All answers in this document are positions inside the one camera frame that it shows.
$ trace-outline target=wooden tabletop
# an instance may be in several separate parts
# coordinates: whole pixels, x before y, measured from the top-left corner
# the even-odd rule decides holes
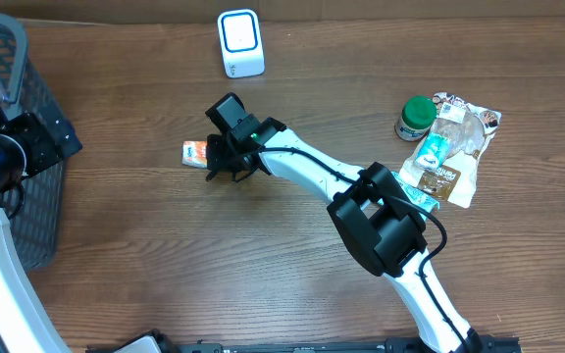
[[[326,205],[263,173],[181,164],[204,112],[237,93],[342,161],[399,170],[393,124],[450,91],[503,113],[471,208],[442,203],[437,275],[480,334],[565,352],[565,19],[263,23],[266,71],[230,80],[215,25],[28,30],[30,57],[77,128],[61,244],[32,284],[68,344],[150,328],[177,342],[382,340],[417,329],[347,253]],[[437,231],[425,233],[431,246]]]

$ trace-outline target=gray basket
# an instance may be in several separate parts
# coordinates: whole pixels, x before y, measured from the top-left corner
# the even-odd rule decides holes
[[[0,80],[7,86],[6,116],[9,120],[24,111],[33,112],[46,125],[66,119],[58,103],[27,57],[27,38],[15,19],[0,15]],[[12,220],[11,228],[19,259],[24,269],[47,266],[56,254],[61,212],[65,161],[22,182],[26,203]],[[12,208],[17,191],[4,194]]]

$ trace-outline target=wall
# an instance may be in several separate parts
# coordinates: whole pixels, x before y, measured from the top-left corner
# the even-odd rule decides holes
[[[207,23],[251,8],[262,21],[565,16],[565,0],[0,0],[0,12],[105,24]]]

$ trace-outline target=basket handle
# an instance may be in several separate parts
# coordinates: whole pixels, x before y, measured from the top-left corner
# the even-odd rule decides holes
[[[0,14],[0,26],[5,27],[15,36],[17,48],[15,50],[15,62],[10,72],[8,81],[8,103],[16,104],[21,96],[21,86],[24,80],[27,60],[27,35],[23,25],[14,18]]]

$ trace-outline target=jar with green lid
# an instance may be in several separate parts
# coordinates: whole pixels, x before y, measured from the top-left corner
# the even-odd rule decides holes
[[[395,125],[396,134],[405,141],[417,141],[431,128],[436,115],[437,108],[431,99],[415,96],[402,108]]]

